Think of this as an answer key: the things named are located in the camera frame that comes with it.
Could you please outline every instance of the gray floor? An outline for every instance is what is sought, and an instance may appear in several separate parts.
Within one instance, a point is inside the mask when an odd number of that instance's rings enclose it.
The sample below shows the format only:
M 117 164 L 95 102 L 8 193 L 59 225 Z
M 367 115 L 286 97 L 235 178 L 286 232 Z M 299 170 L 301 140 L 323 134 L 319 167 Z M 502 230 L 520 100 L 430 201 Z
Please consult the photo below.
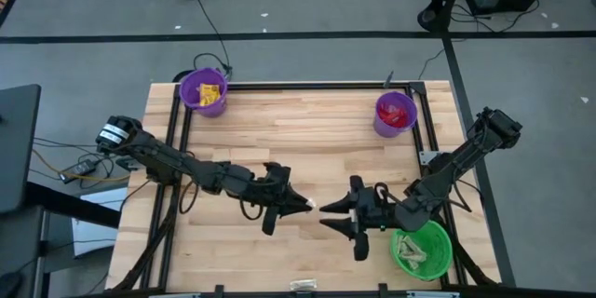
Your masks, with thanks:
M 410 30 L 428 0 L 203 0 L 222 33 Z M 596 29 L 590 0 L 540 0 L 514 30 Z M 489 24 L 506 26 L 514 15 Z M 458 23 L 452 30 L 474 31 Z M 186 0 L 18 0 L 0 28 L 2 36 L 198 34 L 211 29 Z M 436 40 L 305 40 L 226 42 L 236 81 L 415 79 Z M 473 111 L 501 108 L 523 125 L 513 150 L 487 160 L 514 275 L 522 287 L 596 291 L 596 244 L 590 168 L 596 142 L 596 40 L 474 40 L 456 43 Z M 93 142 L 109 115 L 142 115 L 149 85 L 168 82 L 192 67 L 199 52 L 221 53 L 216 42 L 90 45 L 0 45 L 0 88 L 38 83 L 42 104 L 36 135 Z M 201 65 L 214 65 L 209 62 Z M 444 56 L 425 79 L 450 79 Z M 580 97 L 589 98 L 588 103 Z M 76 150 L 44 150 L 56 166 L 73 164 Z M 37 162 L 33 167 L 43 169 Z M 31 179 L 64 192 L 63 186 Z M 55 219 L 57 240 L 68 239 L 67 221 Z M 103 276 L 109 251 L 53 275 L 51 296 L 80 294 Z

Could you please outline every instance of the black metal frame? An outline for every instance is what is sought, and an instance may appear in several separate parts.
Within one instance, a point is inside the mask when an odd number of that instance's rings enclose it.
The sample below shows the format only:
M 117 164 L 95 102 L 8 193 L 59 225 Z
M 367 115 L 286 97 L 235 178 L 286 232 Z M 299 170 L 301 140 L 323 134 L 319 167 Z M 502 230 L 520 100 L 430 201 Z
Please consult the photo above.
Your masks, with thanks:
M 190 73 L 190 71 L 182 72 L 177 75 L 177 78 L 182 77 Z M 230 91 L 247 91 L 247 90 L 278 90 L 278 89 L 383 89 L 384 82 L 329 82 L 329 83 L 230 83 L 228 85 L 228 89 Z M 180 96 L 178 95 L 178 86 L 174 89 L 174 98 L 172 101 L 170 117 L 169 117 L 169 124 L 168 124 L 168 133 L 166 137 L 166 143 L 168 145 L 172 145 L 173 142 L 173 134 L 176 129 L 176 121 L 177 115 L 180 109 Z M 403 90 L 410 98 L 414 98 L 414 93 L 416 93 L 421 102 L 421 109 L 422 115 L 424 117 L 425 127 L 427 130 L 427 136 L 429 140 L 430 150 L 439 150 L 439 144 L 437 141 L 436 133 L 434 130 L 434 126 L 432 123 L 432 116 L 430 113 L 430 106 L 428 103 L 427 97 L 427 90 L 424 82 L 393 82 L 390 83 L 388 88 L 390 89 L 401 89 Z M 185 107 L 184 113 L 184 121 L 183 121 L 183 132 L 181 137 L 180 143 L 180 150 L 185 151 L 186 146 L 188 144 L 188 135 L 190 133 L 190 125 L 191 125 L 191 117 L 192 111 Z M 416 157 L 418 159 L 418 164 L 420 168 L 421 175 L 427 174 L 428 171 L 425 169 L 424 166 L 421 165 L 420 158 L 418 153 L 425 150 L 423 145 L 421 130 L 420 130 L 420 122 L 416 121 L 413 127 L 413 138 L 414 138 L 414 147 L 416 150 Z M 149 232 L 156 232 L 159 226 L 159 218 L 161 216 L 162 210 L 162 203 L 163 203 L 163 196 L 165 194 L 164 186 L 159 185 L 156 191 L 156 202 L 154 205 L 153 216 L 151 220 L 151 225 L 149 227 Z M 180 183 L 174 185 L 172 190 L 172 196 L 170 201 L 178 202 L 179 200 L 179 191 L 180 191 Z M 443 207 L 443 212 L 445 216 L 445 222 L 447 224 L 448 229 L 450 232 L 457 237 L 456 229 L 455 229 L 455 222 L 453 217 L 453 212 L 451 209 L 450 204 L 445 204 Z M 174 225 L 168 231 L 164 242 L 164 249 L 162 255 L 162 262 L 159 268 L 159 281 L 156 290 L 166 291 L 167 283 L 168 283 L 168 274 L 169 274 L 169 260 L 171 257 L 171 245 L 174 235 L 175 229 L 175 221 Z M 155 237 L 155 235 L 150 234 L 147 239 L 147 244 Z M 461 262 L 454 257 L 454 266 L 455 272 L 457 274 L 457 284 L 467 284 L 467 277 L 466 277 L 466 270 Z M 145 271 L 142 275 L 141 281 L 141 289 L 146 290 L 148 289 L 149 284 L 149 277 L 151 275 L 152 270 L 152 263 L 149 263 L 145 268 Z M 448 287 L 451 285 L 451 281 L 449 280 L 449 276 L 447 274 L 443 275 L 440 278 L 440 284 L 443 288 Z M 202 292 L 201 296 L 205 297 L 221 297 L 218 296 L 219 294 L 223 294 L 223 286 L 221 286 L 222 292 Z M 386 291 L 387 297 L 389 296 L 404 296 L 405 291 Z M 288 297 L 290 292 L 231 292 L 227 293 L 226 297 Z M 318 296 L 325 296 L 325 297 L 378 297 L 379 291 L 335 291 L 335 292 L 318 292 Z
M 465 128 L 469 128 L 473 123 L 472 113 L 467 100 L 466 90 L 464 88 L 463 78 L 459 70 L 459 65 L 454 52 L 454 47 L 451 39 L 455 38 L 466 38 L 466 39 L 503 39 L 503 38 L 593 38 L 596 37 L 596 31 L 557 31 L 557 32 L 508 32 L 508 33 L 486 33 L 486 32 L 449 32 L 445 30 L 443 32 L 426 33 L 426 32 L 396 32 L 396 31 L 347 31 L 347 32 L 297 32 L 297 33 L 267 33 L 267 34 L 153 34 L 153 35 L 104 35 L 104 36 L 0 36 L 0 44 L 61 44 L 61 43 L 130 43 L 130 42 L 180 42 L 180 41 L 217 41 L 223 39 L 225 41 L 253 41 L 253 40 L 293 40 L 293 39 L 361 39 L 361 38 L 413 38 L 413 39 L 440 39 L 445 47 L 445 56 L 448 61 L 449 69 L 451 72 L 454 95 L 461 112 L 463 124 Z M 408 83 L 410 89 L 406 89 L 409 95 L 412 95 L 411 89 L 420 93 L 420 90 L 424 90 L 424 84 L 420 82 Z M 276 89 L 318 89 L 321 85 L 325 85 L 325 88 L 379 88 L 377 83 L 330 83 L 330 84 L 231 84 L 230 89 L 245 89 L 245 90 L 258 90 L 267 88 Z M 421 94 L 421 103 L 423 112 L 428 111 L 428 101 L 426 93 Z M 177 114 L 180 106 L 180 97 L 177 93 L 174 93 L 174 102 L 172 103 L 172 113 L 169 120 L 168 138 L 167 143 L 171 144 L 173 140 L 173 131 L 176 128 Z M 436 135 L 434 128 L 432 127 L 432 117 L 430 113 L 423 113 L 424 121 L 427 125 L 429 146 L 431 150 L 437 150 L 438 144 L 436 141 Z M 185 115 L 183 128 L 186 131 L 190 127 L 190 115 L 188 119 Z M 183 141 L 187 141 L 187 132 L 183 132 Z M 420 135 L 420 128 L 418 124 L 413 129 L 414 142 L 416 149 L 422 147 L 422 138 Z M 421 173 L 425 173 L 425 170 L 421 167 Z M 498 263 L 502 282 L 507 286 L 515 287 L 515 280 L 513 277 L 511 265 L 508 259 L 507 248 L 505 240 L 503 239 L 503 233 L 501 230 L 499 218 L 494 203 L 494 196 L 491 189 L 491 185 L 488 180 L 488 173 L 486 166 L 481 161 L 476 166 L 476 176 L 479 183 L 479 187 L 484 195 L 484 212 L 486 220 L 489 224 L 489 231 L 493 242 L 494 252 Z M 177 189 L 174 188 L 172 193 L 172 199 L 179 196 Z M 156 193 L 156 203 L 154 206 L 154 213 L 151 222 L 151 229 L 149 237 L 155 236 L 155 231 L 159 222 L 159 213 L 163 207 L 163 196 L 165 194 L 165 186 L 159 185 Z M 452 228 L 453 233 L 453 215 L 450 214 L 451 208 L 448 206 L 445 210 L 445 219 Z M 166 237 L 166 245 L 171 245 L 171 234 Z M 112 291 L 111 296 L 122 296 L 122 297 L 146 297 L 152 294 L 159 294 L 165 292 L 167 277 L 169 272 L 169 263 L 166 262 L 170 258 L 171 249 L 165 249 L 164 259 L 160 268 L 160 280 L 159 287 L 152 289 L 140 289 L 134 291 Z M 149 263 L 147 269 L 142 275 L 141 287 L 147 288 L 149 283 L 149 277 L 151 274 L 151 265 Z M 482 296 L 482 297 L 493 297 L 499 295 L 507 296 L 529 296 L 539 295 L 548 293 L 550 295 L 559 295 L 561 297 L 567 296 L 580 296 L 581 293 L 577 292 L 565 292 L 565 291 L 541 291 L 541 290 L 526 290 L 526 289 L 509 289 L 509 288 L 477 288 L 466 285 L 466 272 L 461 268 L 461 264 L 455 261 L 457 279 L 460 284 L 454 286 L 450 284 L 449 279 L 445 276 L 441 278 L 441 286 L 444 290 L 459 291 L 464 296 Z M 316 292 L 317 297 L 402 297 L 406 295 L 405 291 L 387 291 L 386 287 L 380 286 L 379 291 L 342 291 L 342 292 Z M 216 291 L 212 293 L 201 293 L 201 297 L 217 297 L 222 298 L 223 287 L 216 287 Z M 226 293 L 226 297 L 288 297 L 287 292 L 234 292 Z
M 120 223 L 120 212 L 117 210 L 33 182 L 27 182 L 25 187 L 25 206 L 41 206 L 50 212 L 115 229 Z

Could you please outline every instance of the cable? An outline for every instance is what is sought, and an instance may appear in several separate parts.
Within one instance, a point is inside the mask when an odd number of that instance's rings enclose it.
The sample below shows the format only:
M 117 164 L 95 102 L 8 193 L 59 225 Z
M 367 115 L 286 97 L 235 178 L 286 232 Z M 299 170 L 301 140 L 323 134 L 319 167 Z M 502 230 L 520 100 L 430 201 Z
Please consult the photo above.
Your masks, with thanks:
M 126 204 L 127 200 L 129 200 L 132 195 L 141 191 L 141 189 L 144 188 L 149 182 L 151 182 L 151 180 L 147 180 L 147 182 L 141 184 L 141 186 L 139 186 L 136 190 L 132 191 L 130 195 L 125 196 L 124 200 L 122 200 L 122 204 L 120 204 L 120 215 L 122 215 L 122 209 L 124 209 L 124 204 Z
M 217 55 L 212 54 L 210 52 L 203 52 L 203 53 L 200 53 L 195 56 L 195 58 L 193 59 L 193 65 L 195 66 L 195 70 L 196 70 L 196 60 L 198 60 L 199 58 L 201 58 L 203 56 L 212 56 L 214 59 L 216 59 L 220 63 L 220 65 L 222 65 L 222 68 L 226 74 L 232 73 L 232 68 L 230 66 L 225 64 L 219 57 L 217 57 Z
M 77 161 L 78 161 L 79 163 L 81 163 L 81 160 L 82 160 L 84 157 L 86 157 L 86 156 L 95 156 L 95 154 L 85 154 L 85 155 L 81 155 L 81 156 L 79 156 L 79 157 L 78 157 Z M 105 160 L 107 160 L 107 161 L 109 161 L 109 162 L 110 162 L 110 169 L 107 169 L 107 167 L 106 167 L 106 166 L 105 166 L 105 164 L 103 163 L 103 161 L 105 161 Z M 108 156 L 108 157 L 103 157 L 103 158 L 99 159 L 98 161 L 96 161 L 96 163 L 95 163 L 95 164 L 98 164 L 98 163 L 99 163 L 99 164 L 102 164 L 102 166 L 103 166 L 103 169 L 105 170 L 105 177 L 104 177 L 104 179 L 108 179 L 108 178 L 112 177 L 112 173 L 114 172 L 114 168 L 115 168 L 115 164 L 114 164 L 114 161 L 112 160 L 112 158 L 110 158 L 109 156 Z M 95 182 L 95 183 L 93 183 L 93 184 L 91 184 L 91 185 L 89 185 L 89 186 L 84 186 L 84 183 L 85 183 L 85 181 L 84 181 L 84 180 L 82 180 L 82 179 L 79 179 L 79 180 L 78 180 L 78 187 L 79 187 L 81 190 L 88 190 L 88 189 L 90 189 L 90 188 L 93 188 L 93 187 L 95 187 L 95 186 L 99 185 L 100 183 L 103 183 L 103 181 L 98 181 L 98 182 Z
M 55 142 L 55 141 L 41 139 L 41 138 L 35 138 L 35 139 L 37 141 L 45 141 L 45 142 L 49 142 L 49 143 L 52 143 L 52 144 L 46 144 L 46 143 L 40 143 L 40 142 L 35 142 L 34 141 L 34 145 L 39 145 L 39 146 L 43 146 L 43 147 L 47 147 L 47 148 L 73 148 L 73 149 L 78 149 L 80 151 L 85 152 L 86 154 L 81 155 L 81 156 L 78 157 L 78 159 L 77 159 L 77 162 L 78 163 L 80 163 L 81 160 L 84 157 L 86 157 L 86 156 L 94 156 L 95 158 L 97 158 L 96 164 L 98 164 L 98 163 L 99 164 L 102 164 L 103 169 L 105 170 L 105 173 L 106 173 L 105 178 L 110 178 L 112 176 L 112 173 L 114 172 L 115 164 L 114 164 L 114 161 L 112 161 L 112 159 L 109 156 L 102 156 L 100 154 L 92 153 L 89 150 L 85 149 L 85 147 L 96 147 L 96 145 L 86 145 L 86 144 L 80 144 L 79 145 L 79 144 L 69 144 L 69 143 Z M 110 164 L 111 164 L 110 169 L 108 169 L 105 166 L 105 163 L 103 163 L 103 161 L 105 161 L 105 160 L 109 160 L 110 161 Z M 54 180 L 57 180 L 57 181 L 61 181 L 61 179 L 50 177 L 50 176 L 48 176 L 48 175 L 46 175 L 46 174 L 44 174 L 44 173 L 42 173 L 40 171 L 37 171 L 37 170 L 34 170 L 34 172 L 35 173 L 42 174 L 42 175 L 44 175 L 44 176 L 46 176 L 48 178 L 51 178 L 51 179 L 54 179 Z M 81 190 L 85 190 L 85 189 L 89 189 L 89 188 L 95 187 L 95 186 L 97 186 L 100 183 L 103 183 L 103 181 L 97 181 L 97 182 L 95 182 L 94 184 L 92 184 L 90 186 L 83 186 L 83 180 L 82 179 L 79 179 L 79 185 L 78 185 L 78 187 Z
M 486 24 L 486 23 L 484 23 L 484 22 L 482 22 L 482 21 L 479 20 L 479 19 L 490 20 L 491 17 L 488 17 L 488 18 L 478 18 L 478 17 L 474 16 L 470 11 L 468 11 L 467 9 L 465 9 L 461 5 L 454 5 L 454 7 L 458 7 L 460 9 L 462 9 L 464 12 L 466 12 L 466 14 L 462 14 L 462 13 L 453 13 L 453 14 L 468 16 L 468 17 L 472 18 L 472 20 L 458 20 L 458 19 L 454 18 L 453 16 L 451 17 L 451 20 L 454 20 L 456 22 L 463 22 L 463 23 L 476 22 L 477 24 L 480 24 L 484 28 L 488 29 L 491 33 L 504 33 L 506 31 L 508 31 L 509 29 L 513 28 L 517 24 L 518 20 L 522 18 L 522 16 L 527 15 L 527 14 L 530 14 L 530 13 L 536 11 L 540 7 L 540 0 L 535 0 L 535 2 L 536 2 L 536 6 L 534 8 L 528 9 L 528 10 L 520 13 L 517 17 L 515 17 L 515 19 L 511 22 L 511 24 L 508 27 L 506 27 L 506 28 L 504 28 L 504 29 L 502 29 L 500 31 L 494 30 L 488 24 Z
M 184 200 L 184 196 L 186 196 L 186 192 L 188 192 L 188 189 L 190 188 L 190 186 L 194 184 L 195 185 L 195 194 L 193 195 L 193 198 L 190 201 L 190 204 L 188 204 L 188 207 L 186 208 L 186 210 L 183 210 L 183 200 Z M 194 183 L 193 181 L 190 181 L 183 189 L 183 192 L 180 194 L 180 202 L 178 203 L 178 211 L 180 212 L 180 214 L 186 214 L 190 211 L 190 209 L 193 208 L 193 206 L 195 206 L 195 201 L 196 201 L 196 196 L 198 196 L 198 184 Z
M 473 184 L 471 184 L 471 183 L 468 183 L 468 182 L 466 182 L 466 181 L 462 181 L 462 180 L 457 180 L 457 181 L 458 181 L 458 182 L 461 182 L 461 183 L 464 183 L 465 185 L 467 185 L 467 186 L 469 186 L 469 187 L 473 188 L 474 190 L 476 190 L 476 192 L 478 192 L 478 194 L 479 194 L 479 195 L 481 195 L 481 196 L 482 196 L 481 189 L 479 189 L 477 186 L 475 186 L 475 185 L 473 185 Z
M 486 24 L 486 23 L 484 23 L 484 22 L 482 22 L 482 21 L 481 21 L 481 20 L 490 20 L 490 19 L 491 19 L 490 17 L 488 17 L 488 18 L 478 18 L 478 17 L 475 17 L 475 16 L 474 16 L 474 15 L 473 15 L 471 12 L 469 12 L 469 11 L 468 11 L 467 9 L 465 9 L 463 6 L 461 6 L 461 5 L 458 5 L 458 4 L 455 4 L 455 5 L 454 5 L 454 7 L 458 7 L 458 8 L 460 8 L 460 9 L 464 10 L 464 11 L 466 12 L 466 14 L 462 14 L 462 13 L 452 13 L 451 20 L 454 20 L 455 22 L 463 22 L 463 23 L 472 23 L 472 22 L 473 22 L 473 23 L 476 23 L 476 32 L 478 32 L 478 31 L 479 31 L 479 25 L 481 25 L 481 26 L 483 26 L 484 28 L 488 29 L 488 30 L 489 30 L 491 33 L 504 33 L 504 32 L 506 32 L 506 31 L 508 31 L 509 29 L 513 28 L 513 26 L 515 26 L 515 24 L 518 22 L 518 20 L 519 20 L 519 19 L 520 19 L 522 16 L 524 16 L 524 15 L 526 15 L 526 14 L 530 14 L 530 13 L 532 13 L 532 12 L 536 11 L 536 10 L 537 10 L 537 9 L 540 7 L 540 0 L 535 0 L 535 1 L 536 1 L 536 7 L 534 7 L 533 9 L 529 9 L 529 10 L 527 10 L 527 11 L 524 11 L 523 13 L 521 13 L 520 15 L 518 15 L 518 16 L 517 16 L 517 17 L 516 17 L 516 18 L 513 20 L 513 22 L 512 22 L 512 23 L 511 23 L 511 24 L 510 24 L 508 27 L 506 27 L 505 29 L 503 29 L 503 30 L 500 30 L 500 31 L 496 31 L 496 30 L 494 30 L 494 29 L 493 29 L 493 28 L 491 28 L 491 27 L 490 27 L 488 24 Z M 458 19 L 456 19 L 456 18 L 454 18 L 454 17 L 453 17 L 453 14 L 455 14 L 455 15 L 462 15 L 462 16 L 471 17 L 473 20 L 458 20 Z M 464 39 L 461 39 L 461 40 L 454 40 L 453 42 L 455 43 L 455 42 L 464 42 L 464 41 L 466 41 L 466 38 L 464 38 Z M 431 61 L 434 61 L 435 59 L 437 59 L 437 58 L 438 58 L 438 56 L 440 56 L 440 54 L 441 54 L 441 53 L 443 53 L 444 51 L 445 51 L 445 48 L 441 49 L 441 50 L 439 51 L 439 53 L 437 53 L 437 55 L 435 55 L 434 57 L 431 57 L 431 58 L 429 58 L 429 59 L 427 59 L 427 60 L 425 61 L 425 65 L 423 66 L 423 68 L 422 68 L 422 71 L 420 72 L 420 75 L 418 76 L 418 80 L 420 80 L 420 79 L 422 78 L 422 75 L 425 73 L 425 70 L 427 69 L 427 66 L 428 66 L 428 64 L 429 64 Z
M 480 145 L 476 146 L 476 149 L 474 150 L 474 153 L 472 153 L 472 155 L 475 155 L 478 151 L 481 150 L 481 148 L 484 146 L 484 143 L 486 142 L 486 137 L 488 135 L 488 124 L 486 123 L 486 121 L 483 122 L 483 132 L 482 132 L 482 140 Z M 474 142 L 476 140 L 478 140 L 478 134 L 472 139 Z M 459 187 L 457 187 L 457 180 L 455 179 L 455 175 L 457 174 L 457 171 L 461 169 L 459 168 L 461 165 L 463 165 L 464 162 L 456 162 L 453 161 L 452 164 L 455 166 L 454 169 L 454 173 L 452 176 L 452 184 L 454 186 L 455 192 L 457 193 L 457 196 L 459 197 L 459 199 L 462 201 L 463 206 L 462 209 L 467 210 L 468 212 L 472 212 L 472 208 L 467 204 L 466 200 L 464 199 L 464 197 L 462 196 L 461 192 L 459 192 Z
M 106 279 L 108 277 L 108 274 L 110 273 L 110 269 L 108 269 L 108 271 L 105 272 L 105 275 L 103 275 L 102 279 L 100 279 L 99 282 L 97 282 L 97 284 L 95 284 L 93 286 L 93 288 L 91 288 L 91 290 L 87 291 L 87 293 L 83 294 L 83 295 L 88 295 L 91 294 L 92 292 L 95 291 L 95 289 L 97 289 L 97 287 L 100 286 L 100 284 L 102 284 L 103 280 Z
M 454 42 L 454 43 L 457 43 L 457 42 L 464 42 L 464 41 L 466 41 L 466 38 L 464 38 L 464 39 L 460 39 L 460 40 L 454 40 L 453 42 Z M 439 51 L 439 52 L 438 52 L 438 53 L 437 53 L 435 56 L 433 56 L 433 57 L 431 57 L 431 58 L 429 58 L 429 59 L 427 59 L 427 60 L 425 61 L 425 65 L 422 67 L 422 71 L 420 71 L 420 74 L 418 75 L 418 80 L 422 79 L 422 75 L 423 75 L 423 74 L 425 73 L 425 71 L 427 70 L 427 66 L 428 66 L 428 64 L 429 64 L 431 61 L 434 61 L 435 59 L 437 59 L 437 58 L 440 56 L 440 54 L 442 54 L 443 52 L 445 52 L 445 48 L 442 48 L 442 49 L 441 49 L 441 50 L 440 50 L 440 51 Z
M 244 200 L 242 200 L 242 197 L 240 198 L 240 210 L 242 211 L 242 215 L 244 215 L 244 217 L 249 219 L 250 221 L 259 220 L 259 218 L 261 218 L 261 215 L 263 215 L 263 205 L 259 205 L 259 212 L 256 216 L 251 217 L 244 208 Z
M 90 147 L 90 148 L 96 148 L 97 147 L 97 144 L 69 144 L 69 143 L 62 143 L 62 142 L 56 142 L 56 141 L 46 140 L 46 139 L 38 138 L 38 137 L 34 137 L 34 140 L 56 144 L 56 145 L 48 145 L 48 144 L 37 143 L 37 145 L 43 145 L 43 146 L 47 146 L 47 147 L 53 147 L 53 146 L 57 146 L 57 147 L 61 147 L 61 146 L 65 146 L 65 147 Z
M 54 181 L 61 181 L 60 178 L 56 178 L 56 177 L 52 177 L 50 175 L 46 175 L 44 172 L 37 171 L 36 169 L 29 169 L 29 171 L 30 172 L 34 172 L 34 173 L 37 173 L 37 174 L 40 174 L 40 175 L 42 175 L 42 176 L 44 176 L 46 178 L 53 179 Z
M 444 51 L 445 51 L 445 48 L 442 48 L 442 49 L 439 51 L 439 53 L 437 53 L 437 54 L 436 54 L 434 57 L 431 57 L 431 58 L 427 59 L 427 61 L 425 61 L 425 66 L 423 66 L 423 67 L 422 67 L 422 71 L 421 71 L 421 72 L 420 72 L 420 74 L 418 75 L 418 80 L 420 80 L 420 79 L 422 78 L 422 75 L 423 75 L 423 74 L 425 73 L 425 71 L 427 70 L 427 66 L 428 66 L 428 64 L 429 64 L 431 61 L 433 61 L 433 60 L 437 59 L 437 58 L 440 56 L 440 54 L 441 54 L 441 53 L 443 53 Z
M 61 245 L 61 246 L 58 246 L 58 247 L 56 247 L 56 248 L 53 248 L 53 249 L 51 249 L 51 250 L 47 251 L 47 254 L 49 254 L 49 253 L 51 253 L 51 252 L 53 252 L 53 251 L 57 251 L 58 249 L 62 249 L 62 248 L 64 248 L 64 247 L 68 247 L 68 246 L 70 246 L 70 245 L 74 245 L 75 243 L 90 243 L 90 242 L 102 242 L 102 241 L 115 241 L 115 239 L 113 239 L 113 238 L 100 238 L 100 239 L 85 240 L 85 241 L 73 241 L 73 242 L 69 242 L 69 243 L 67 243 L 67 244 L 65 244 L 65 245 Z M 33 262 L 35 262 L 35 260 L 37 260 L 37 258 L 38 258 L 38 257 L 34 257 L 34 258 L 31 260 L 31 261 L 29 261 L 29 262 L 27 262 L 27 263 L 25 263 L 25 264 L 21 265 L 21 266 L 19 267 L 19 269 L 17 269 L 17 271 L 15 271 L 15 272 L 20 272 L 22 269 L 24 269 L 24 268 L 25 268 L 25 266 L 27 266 L 27 265 L 29 265 L 29 264 L 31 264 L 31 263 L 33 263 Z
M 196 1 L 198 2 L 198 5 L 200 6 L 201 10 L 203 11 L 203 14 L 205 15 L 205 19 L 207 19 L 207 22 L 209 23 L 211 28 L 213 28 L 213 31 L 217 35 L 217 38 L 219 39 L 220 44 L 222 45 L 223 54 L 225 55 L 225 63 L 223 63 L 219 57 L 217 57 L 211 53 L 203 53 L 203 54 L 196 55 L 195 58 L 193 59 L 193 64 L 195 65 L 195 69 L 196 69 L 196 60 L 198 58 L 200 58 L 201 56 L 204 56 L 204 55 L 211 55 L 211 56 L 215 57 L 220 62 L 223 69 L 225 70 L 225 75 L 224 75 L 225 79 L 227 81 L 230 81 L 232 79 L 232 69 L 233 68 L 232 68 L 232 65 L 230 65 L 230 57 L 227 53 L 227 48 L 225 47 L 222 36 L 220 35 L 220 32 L 217 30 L 217 28 L 215 28 L 215 24 L 213 24 L 213 21 L 211 21 L 211 18 L 209 17 L 209 14 L 207 14 L 207 10 L 205 10 L 205 7 L 203 6 L 203 3 L 201 2 L 201 0 L 196 0 Z
M 73 173 L 68 173 L 68 172 L 64 172 L 61 171 L 59 169 L 56 169 L 54 167 L 52 167 L 42 156 L 41 154 L 39 154 L 35 149 L 31 150 L 38 158 L 39 160 L 41 160 L 42 163 L 44 163 L 44 165 L 48 168 L 51 169 L 52 171 L 56 172 L 56 173 L 61 173 L 67 177 L 73 177 L 73 178 L 78 178 L 78 179 L 83 179 L 83 180 L 89 180 L 89 181 L 96 181 L 96 182 L 119 182 L 119 181 L 124 181 L 126 180 L 128 177 L 130 177 L 130 175 L 126 175 L 126 176 L 122 176 L 122 177 L 118 177 L 118 178 L 95 178 L 95 177 L 89 177 L 89 176 L 80 176 L 80 175 L 76 175 Z

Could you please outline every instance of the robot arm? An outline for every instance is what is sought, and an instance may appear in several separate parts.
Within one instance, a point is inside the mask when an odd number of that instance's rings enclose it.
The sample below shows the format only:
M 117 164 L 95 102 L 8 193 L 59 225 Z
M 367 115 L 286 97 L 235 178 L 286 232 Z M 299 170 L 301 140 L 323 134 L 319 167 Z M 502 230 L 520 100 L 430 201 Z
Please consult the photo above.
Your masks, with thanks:
M 399 200 L 383 183 L 365 187 L 359 176 L 350 177 L 350 191 L 341 200 L 322 207 L 332 213 L 349 213 L 352 218 L 323 219 L 320 222 L 355 239 L 354 257 L 357 261 L 368 256 L 366 229 L 420 229 L 447 201 L 452 185 L 486 154 L 495 149 L 511 148 L 520 138 L 522 125 L 499 110 L 484 108 L 478 120 L 467 132 L 469 140 L 450 154 L 436 156 L 429 162 L 430 174 L 414 181 L 405 190 L 407 196 Z
M 130 156 L 147 167 L 147 175 L 157 183 L 174 184 L 182 174 L 189 175 L 203 191 L 219 195 L 222 191 L 243 204 L 267 207 L 263 232 L 272 235 L 276 218 L 310 211 L 307 199 L 298 195 L 289 182 L 290 168 L 266 163 L 267 174 L 255 179 L 254 174 L 230 162 L 201 161 L 182 153 L 142 129 L 141 122 L 125 116 L 111 116 L 95 142 L 98 152 Z

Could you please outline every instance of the wooden tabletop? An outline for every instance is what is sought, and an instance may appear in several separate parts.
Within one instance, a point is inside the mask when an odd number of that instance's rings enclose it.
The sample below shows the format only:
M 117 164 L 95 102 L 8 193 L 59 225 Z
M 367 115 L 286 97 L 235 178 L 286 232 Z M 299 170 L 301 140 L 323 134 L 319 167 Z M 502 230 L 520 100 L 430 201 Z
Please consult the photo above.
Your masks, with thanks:
M 426 85 L 440 149 L 452 151 L 464 136 L 449 82 Z M 173 84 L 153 84 L 142 121 L 162 141 L 173 90 Z M 213 119 L 193 115 L 189 149 L 198 159 L 232 160 L 257 176 L 264 175 L 263 162 L 289 166 L 293 188 L 319 206 L 343 197 L 353 174 L 367 185 L 385 182 L 402 197 L 404 188 L 420 177 L 417 153 L 411 132 L 394 139 L 374 132 L 374 103 L 382 93 L 378 89 L 230 91 L 224 115 Z M 183 106 L 179 114 L 174 147 L 182 132 Z M 428 150 L 422 115 L 418 120 Z M 133 173 L 129 193 L 144 180 L 144 171 Z M 463 180 L 475 183 L 471 173 Z M 482 270 L 499 280 L 479 195 L 463 184 L 460 190 L 473 212 L 454 208 L 459 239 Z M 106 288 L 126 275 L 144 249 L 155 194 L 156 186 L 148 184 L 127 202 Z M 287 291 L 291 281 L 307 278 L 315 278 L 320 291 L 372 291 L 380 282 L 390 290 L 440 287 L 437 280 L 412 278 L 394 264 L 389 253 L 391 232 L 369 230 L 369 257 L 355 262 L 353 242 L 318 223 L 327 217 L 332 215 L 318 210 L 284 217 L 269 237 L 261 232 L 262 220 L 242 216 L 237 200 L 199 193 L 192 210 L 177 216 L 168 292 L 213 291 L 216 284 L 224 284 L 226 291 Z M 152 285 L 157 283 L 160 261 L 161 247 L 154 259 Z

